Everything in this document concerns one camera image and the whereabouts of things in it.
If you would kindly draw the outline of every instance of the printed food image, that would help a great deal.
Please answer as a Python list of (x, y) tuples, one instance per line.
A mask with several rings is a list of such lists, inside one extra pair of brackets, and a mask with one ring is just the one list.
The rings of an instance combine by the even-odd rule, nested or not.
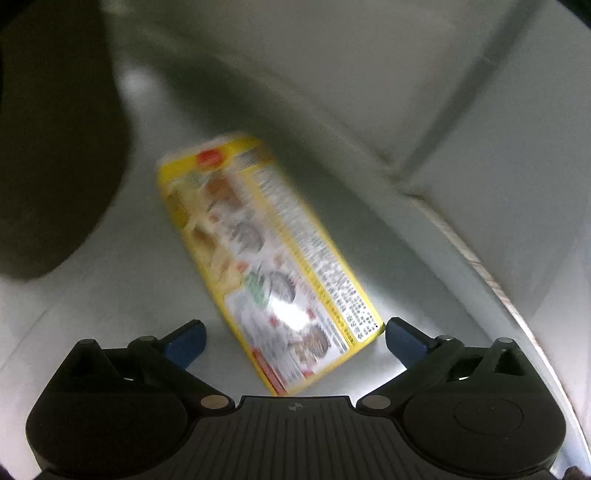
[(242, 207), (242, 202), (238, 198), (238, 195), (236, 195), (230, 182), (223, 174), (213, 174), (207, 181), (205, 189), (212, 199), (211, 204), (207, 208), (208, 210), (211, 210), (217, 202), (228, 205), (232, 210), (238, 210)]
[(296, 339), (293, 336), (289, 346), (294, 349), (300, 362), (309, 368), (313, 367), (319, 358), (326, 355), (330, 348), (330, 341), (324, 330), (319, 325), (313, 324), (306, 327), (301, 338)]
[(253, 253), (260, 252), (265, 243), (259, 230), (250, 222), (238, 223), (232, 231), (230, 240), (234, 240), (240, 244), (239, 254), (245, 251)]
[(282, 272), (274, 271), (269, 273), (269, 296), (285, 303), (293, 303), (296, 299), (296, 286), (290, 278)]

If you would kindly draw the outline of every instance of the food package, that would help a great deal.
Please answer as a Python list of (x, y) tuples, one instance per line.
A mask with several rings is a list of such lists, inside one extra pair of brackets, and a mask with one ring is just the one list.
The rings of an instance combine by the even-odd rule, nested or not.
[(383, 331), (260, 140), (236, 134), (167, 157), (158, 182), (207, 287), (274, 394), (298, 393)]

